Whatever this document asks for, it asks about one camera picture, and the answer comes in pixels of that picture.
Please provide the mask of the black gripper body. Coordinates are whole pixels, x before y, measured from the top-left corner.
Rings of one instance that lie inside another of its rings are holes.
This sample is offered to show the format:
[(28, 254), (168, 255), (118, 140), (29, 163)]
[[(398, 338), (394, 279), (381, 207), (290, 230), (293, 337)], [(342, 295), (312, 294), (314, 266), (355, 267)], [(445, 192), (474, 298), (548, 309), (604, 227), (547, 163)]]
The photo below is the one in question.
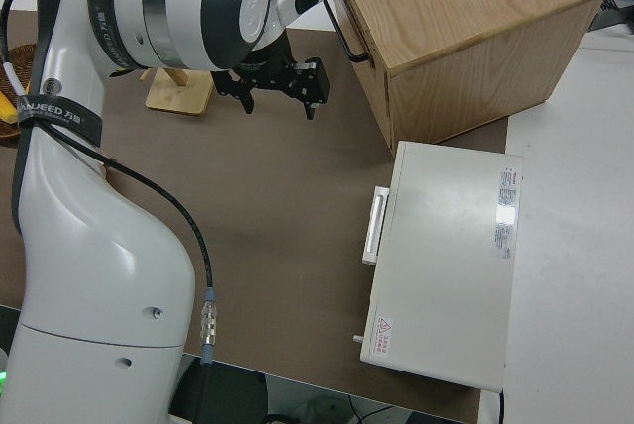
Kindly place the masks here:
[(252, 51), (236, 66), (213, 73), (213, 81), (220, 95), (236, 95), (249, 89), (274, 90), (301, 102), (306, 97), (328, 101), (330, 82), (319, 57), (304, 62), (294, 59), (288, 42)]

